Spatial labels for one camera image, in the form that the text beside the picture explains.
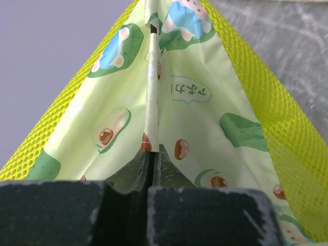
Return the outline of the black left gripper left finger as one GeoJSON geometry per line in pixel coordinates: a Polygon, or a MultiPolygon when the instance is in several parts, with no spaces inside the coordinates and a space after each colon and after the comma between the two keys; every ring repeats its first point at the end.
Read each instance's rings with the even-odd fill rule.
{"type": "Polygon", "coordinates": [[[105,181],[3,181],[1,245],[146,245],[151,153],[128,193],[105,181]]]}

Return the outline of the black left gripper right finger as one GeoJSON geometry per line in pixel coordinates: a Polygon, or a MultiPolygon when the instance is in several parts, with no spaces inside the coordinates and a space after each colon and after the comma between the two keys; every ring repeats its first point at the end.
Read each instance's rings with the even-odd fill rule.
{"type": "Polygon", "coordinates": [[[163,145],[147,202],[148,245],[283,245],[274,206],[263,192],[196,188],[163,145]]]}

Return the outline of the green patterned pet tent fabric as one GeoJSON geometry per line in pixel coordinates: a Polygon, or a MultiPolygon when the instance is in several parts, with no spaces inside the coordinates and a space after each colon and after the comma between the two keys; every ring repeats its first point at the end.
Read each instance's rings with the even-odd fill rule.
{"type": "Polygon", "coordinates": [[[263,191],[285,245],[327,243],[327,144],[209,1],[134,1],[1,180],[110,177],[126,188],[124,164],[160,145],[195,187],[263,191]]]}

